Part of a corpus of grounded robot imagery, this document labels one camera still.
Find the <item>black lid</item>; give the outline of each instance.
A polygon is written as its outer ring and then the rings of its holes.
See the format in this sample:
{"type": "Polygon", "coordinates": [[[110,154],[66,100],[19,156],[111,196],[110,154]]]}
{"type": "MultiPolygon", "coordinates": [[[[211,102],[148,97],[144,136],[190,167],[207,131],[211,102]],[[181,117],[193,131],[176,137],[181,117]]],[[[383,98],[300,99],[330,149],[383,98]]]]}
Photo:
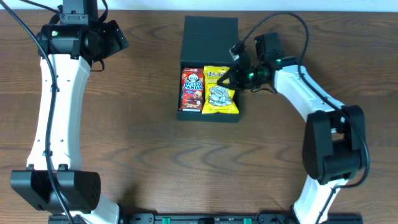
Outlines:
{"type": "Polygon", "coordinates": [[[229,49],[238,42],[238,18],[186,16],[181,66],[234,65],[229,49]]]}

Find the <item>open box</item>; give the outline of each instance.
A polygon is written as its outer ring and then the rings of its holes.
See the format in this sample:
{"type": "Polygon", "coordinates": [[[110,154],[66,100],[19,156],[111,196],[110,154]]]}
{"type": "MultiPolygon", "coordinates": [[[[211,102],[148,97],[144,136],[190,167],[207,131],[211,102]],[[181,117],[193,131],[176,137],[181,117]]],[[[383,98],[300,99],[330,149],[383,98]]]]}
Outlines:
{"type": "MultiPolygon", "coordinates": [[[[186,16],[180,58],[180,92],[178,107],[180,107],[181,74],[184,68],[203,68],[205,65],[227,66],[235,65],[229,49],[239,42],[238,18],[186,16]]],[[[179,111],[177,119],[184,121],[217,121],[238,122],[241,115],[241,93],[235,92],[233,101],[239,109],[239,114],[202,114],[201,112],[179,111]]]]}

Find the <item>yellow snack bag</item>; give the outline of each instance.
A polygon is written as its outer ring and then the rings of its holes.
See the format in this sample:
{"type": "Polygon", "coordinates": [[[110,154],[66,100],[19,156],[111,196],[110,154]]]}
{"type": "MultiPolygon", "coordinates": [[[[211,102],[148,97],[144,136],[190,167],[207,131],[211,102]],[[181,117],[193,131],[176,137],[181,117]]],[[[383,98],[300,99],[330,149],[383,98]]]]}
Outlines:
{"type": "Polygon", "coordinates": [[[206,101],[203,105],[203,114],[225,113],[238,114],[239,110],[232,100],[235,94],[234,90],[218,86],[217,80],[222,77],[229,67],[205,66],[203,74],[205,75],[206,101]]]}

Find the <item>red snack box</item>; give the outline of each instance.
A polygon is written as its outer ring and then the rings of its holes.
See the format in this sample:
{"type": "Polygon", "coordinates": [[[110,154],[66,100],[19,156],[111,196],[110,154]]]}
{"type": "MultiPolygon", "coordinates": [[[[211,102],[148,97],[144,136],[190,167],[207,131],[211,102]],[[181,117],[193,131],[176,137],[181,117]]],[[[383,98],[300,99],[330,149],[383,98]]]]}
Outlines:
{"type": "Polygon", "coordinates": [[[181,76],[180,111],[201,112],[205,77],[202,68],[184,68],[181,76]]]}

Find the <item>wooden table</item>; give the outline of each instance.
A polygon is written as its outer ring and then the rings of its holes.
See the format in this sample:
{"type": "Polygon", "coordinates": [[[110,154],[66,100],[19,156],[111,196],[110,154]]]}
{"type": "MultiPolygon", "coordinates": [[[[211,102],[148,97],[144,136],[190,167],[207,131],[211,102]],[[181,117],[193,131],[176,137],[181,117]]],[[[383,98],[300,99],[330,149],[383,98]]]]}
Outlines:
{"type": "MultiPolygon", "coordinates": [[[[37,33],[47,11],[17,11],[37,33]]],[[[185,15],[239,17],[242,38],[269,12],[111,11],[130,47],[88,80],[81,115],[83,170],[99,172],[102,193],[129,212],[256,213],[288,210],[306,171],[305,123],[281,95],[245,92],[237,124],[177,121],[179,56],[185,15]]],[[[398,14],[302,12],[311,39],[304,65],[331,95],[366,115],[368,181],[342,190],[332,212],[360,212],[366,223],[398,219],[398,14]]],[[[10,187],[35,138],[41,73],[37,47],[0,11],[0,222],[47,223],[10,187]]],[[[278,31],[299,55],[303,27],[281,16],[256,33],[278,31]]],[[[252,42],[249,51],[254,56],[252,42]]]]}

